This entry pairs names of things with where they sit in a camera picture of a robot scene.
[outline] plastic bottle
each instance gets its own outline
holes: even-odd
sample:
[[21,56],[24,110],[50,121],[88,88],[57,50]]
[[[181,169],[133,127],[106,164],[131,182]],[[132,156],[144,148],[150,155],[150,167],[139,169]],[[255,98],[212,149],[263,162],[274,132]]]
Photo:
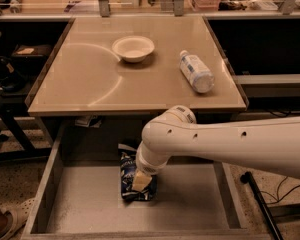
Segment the plastic bottle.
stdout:
[[180,70],[198,93],[206,93],[214,86],[214,76],[197,55],[180,52]]

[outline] speckled floor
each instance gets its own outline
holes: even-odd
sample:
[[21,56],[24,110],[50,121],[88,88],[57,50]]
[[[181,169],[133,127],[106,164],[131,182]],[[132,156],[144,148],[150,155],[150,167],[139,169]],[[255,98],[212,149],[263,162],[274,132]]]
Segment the speckled floor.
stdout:
[[[9,140],[0,144],[0,151],[21,149],[20,145],[9,131],[3,131],[3,133],[9,136]],[[48,143],[44,140],[40,130],[25,130],[25,133],[36,147],[39,148],[48,146]],[[0,207],[5,208],[10,205],[17,205],[28,198],[35,197],[45,168],[45,163],[46,161],[44,159],[0,163]],[[267,191],[273,195],[276,194],[277,186],[284,176],[238,166],[231,166],[231,172],[234,177],[243,211],[246,215],[249,231],[251,234],[270,234],[270,231],[265,224],[265,219],[257,206],[257,202],[253,198],[251,188],[248,184],[242,184],[240,182],[240,176],[248,170],[252,172],[260,190]],[[289,178],[282,184],[280,188],[280,196],[298,184],[300,184],[300,180]],[[266,202],[273,201],[269,195],[264,194],[263,196]],[[282,202],[280,202],[280,204],[291,203],[300,203],[300,188],[293,191]],[[285,240],[300,240],[300,220],[288,223],[279,223],[278,228]],[[12,239],[17,240],[20,239],[21,236],[22,229]]]

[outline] bottle cap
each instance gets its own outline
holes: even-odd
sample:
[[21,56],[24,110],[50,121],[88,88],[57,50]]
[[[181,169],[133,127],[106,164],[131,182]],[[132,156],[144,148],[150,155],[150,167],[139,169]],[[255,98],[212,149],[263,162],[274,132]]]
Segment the bottle cap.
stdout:
[[196,92],[209,92],[214,86],[214,76],[210,72],[201,72],[193,80],[192,87]]
[[186,56],[188,54],[189,54],[188,51],[183,50],[183,51],[180,52],[180,58],[182,58],[183,56]]

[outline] beige table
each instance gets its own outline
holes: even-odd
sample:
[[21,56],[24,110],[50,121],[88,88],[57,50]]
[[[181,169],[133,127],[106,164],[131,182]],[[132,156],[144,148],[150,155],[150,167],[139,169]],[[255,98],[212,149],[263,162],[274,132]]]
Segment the beige table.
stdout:
[[[142,63],[120,61],[113,42],[129,35],[153,40]],[[179,53],[197,54],[215,75],[207,94],[193,91],[179,69]],[[38,90],[32,116],[194,110],[242,111],[246,104],[202,17],[78,17]]]

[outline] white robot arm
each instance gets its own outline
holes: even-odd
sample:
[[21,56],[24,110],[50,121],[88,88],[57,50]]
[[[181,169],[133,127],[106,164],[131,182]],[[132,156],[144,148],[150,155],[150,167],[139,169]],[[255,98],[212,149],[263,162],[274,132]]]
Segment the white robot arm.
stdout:
[[300,179],[300,117],[199,125],[175,106],[142,131],[137,167],[153,175],[171,156],[196,156]]

